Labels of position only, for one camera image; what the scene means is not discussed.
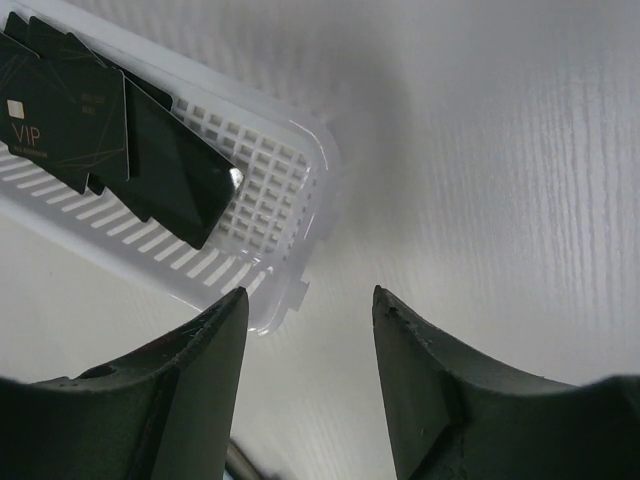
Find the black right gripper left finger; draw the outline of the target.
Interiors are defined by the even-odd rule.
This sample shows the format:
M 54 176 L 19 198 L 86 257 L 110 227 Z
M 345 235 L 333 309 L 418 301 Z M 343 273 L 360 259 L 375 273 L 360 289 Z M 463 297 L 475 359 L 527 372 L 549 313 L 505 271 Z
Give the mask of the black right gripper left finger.
M 2 478 L 222 478 L 248 317 L 239 287 L 76 378 L 2 379 Z

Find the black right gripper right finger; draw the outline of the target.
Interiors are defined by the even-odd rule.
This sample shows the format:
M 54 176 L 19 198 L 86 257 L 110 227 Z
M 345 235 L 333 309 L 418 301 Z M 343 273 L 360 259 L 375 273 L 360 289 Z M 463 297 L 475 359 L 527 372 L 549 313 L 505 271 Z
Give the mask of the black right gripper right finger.
M 639 379 L 573 386 L 511 367 L 389 290 L 372 324 L 400 479 L 635 479 Z

